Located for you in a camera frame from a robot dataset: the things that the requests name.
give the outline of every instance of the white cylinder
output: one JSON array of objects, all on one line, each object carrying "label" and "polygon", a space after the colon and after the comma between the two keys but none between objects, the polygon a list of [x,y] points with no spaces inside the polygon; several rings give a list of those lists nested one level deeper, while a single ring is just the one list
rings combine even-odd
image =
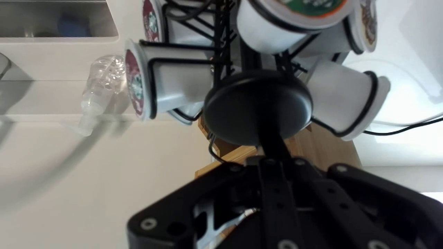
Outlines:
[{"label": "white cylinder", "polygon": [[142,119],[150,119],[153,110],[155,110],[154,105],[158,112],[166,112],[205,100],[212,89],[211,65],[155,64],[153,68],[154,85],[148,64],[155,58],[208,60],[201,50],[142,47],[128,42],[128,87],[135,110]]},{"label": "white cylinder", "polygon": [[[366,116],[363,114],[371,94],[373,85],[377,93]],[[337,133],[349,132],[342,139],[353,140],[364,132],[384,105],[391,83],[387,78],[373,82],[366,74],[356,72],[339,64],[319,61],[308,78],[308,89],[313,97],[313,116]]]},{"label": "white cylinder", "polygon": [[299,57],[349,51],[356,54],[373,53],[377,47],[377,31],[375,0],[356,0],[352,14],[341,24],[323,31]]},{"label": "white cylinder", "polygon": [[[313,2],[269,2],[269,0],[243,0],[237,15],[237,28],[245,43],[254,50],[263,54],[277,54],[288,50],[297,42],[302,40],[305,32],[319,32],[321,29],[334,27],[341,22],[355,7],[355,0],[331,0],[323,3]],[[263,9],[267,13],[266,20],[256,9]],[[291,32],[276,25],[284,24],[290,29],[301,32]]]},{"label": "white cylinder", "polygon": [[[143,24],[146,29],[146,39],[148,42],[165,42],[165,27],[169,28],[169,42],[171,43],[179,43],[179,45],[197,45],[197,46],[209,46],[212,43],[211,39],[194,32],[193,29],[189,29],[187,27],[173,21],[168,20],[164,22],[164,13],[162,7],[166,4],[165,0],[144,0],[143,6]],[[200,6],[202,3],[200,2],[189,2],[183,0],[180,2],[183,6]],[[182,11],[173,10],[176,15],[183,15]],[[209,13],[200,14],[200,18],[207,21],[211,25],[215,25],[215,15]],[[201,22],[196,20],[190,20],[189,24],[194,25],[196,28],[201,29],[202,32],[208,33],[209,36],[213,36],[213,29],[209,29],[208,27],[202,25]]]},{"label": "white cylinder", "polygon": [[237,29],[251,49],[263,54],[279,54],[305,38],[305,33],[288,32],[265,20],[249,0],[240,4]]}]

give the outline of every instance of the white wall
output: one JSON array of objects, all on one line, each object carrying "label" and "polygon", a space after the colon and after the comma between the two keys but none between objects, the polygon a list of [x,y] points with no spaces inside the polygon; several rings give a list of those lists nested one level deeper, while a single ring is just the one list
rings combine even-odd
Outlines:
[{"label": "white wall", "polygon": [[90,139],[2,123],[0,248],[128,248],[128,219],[212,162],[197,128],[168,119],[104,123]]},{"label": "white wall", "polygon": [[[443,27],[438,22],[443,2],[378,0],[377,4],[377,51],[351,56],[345,65],[392,80],[388,101],[370,128],[391,132],[443,114]],[[355,144],[364,166],[443,166],[443,125],[396,137],[360,136]]]}]

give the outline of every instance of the green label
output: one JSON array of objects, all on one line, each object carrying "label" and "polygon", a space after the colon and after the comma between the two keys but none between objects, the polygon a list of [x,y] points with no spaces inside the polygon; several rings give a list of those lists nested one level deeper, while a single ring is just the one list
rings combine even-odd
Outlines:
[{"label": "green label", "polygon": [[291,11],[306,17],[324,17],[338,11],[346,0],[277,0]]}]

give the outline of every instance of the black cable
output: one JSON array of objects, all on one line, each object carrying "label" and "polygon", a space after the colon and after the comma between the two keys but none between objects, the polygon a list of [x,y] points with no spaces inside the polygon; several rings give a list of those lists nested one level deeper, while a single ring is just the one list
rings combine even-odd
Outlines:
[{"label": "black cable", "polygon": [[370,136],[396,136],[396,134],[400,134],[400,133],[405,133],[405,132],[409,132],[409,130],[413,130],[413,129],[425,128],[425,126],[431,126],[431,125],[441,123],[441,122],[443,122],[443,118],[428,121],[428,122],[416,123],[416,125],[407,126],[405,129],[389,132],[389,133],[378,133],[378,132],[366,130],[364,134],[370,134]]},{"label": "black cable", "polygon": [[227,161],[225,161],[220,155],[218,155],[215,151],[213,151],[213,144],[216,141],[216,137],[215,136],[211,136],[209,139],[209,154],[216,159],[219,161],[220,163],[227,163]]}]

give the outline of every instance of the plastic bottle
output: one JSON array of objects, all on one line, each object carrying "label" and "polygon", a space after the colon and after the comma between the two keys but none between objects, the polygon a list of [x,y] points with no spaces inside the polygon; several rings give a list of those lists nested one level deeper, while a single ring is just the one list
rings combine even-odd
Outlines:
[{"label": "plastic bottle", "polygon": [[81,103],[83,116],[76,129],[81,136],[93,134],[112,97],[122,93],[125,86],[125,60],[122,57],[106,56],[93,63]]}]

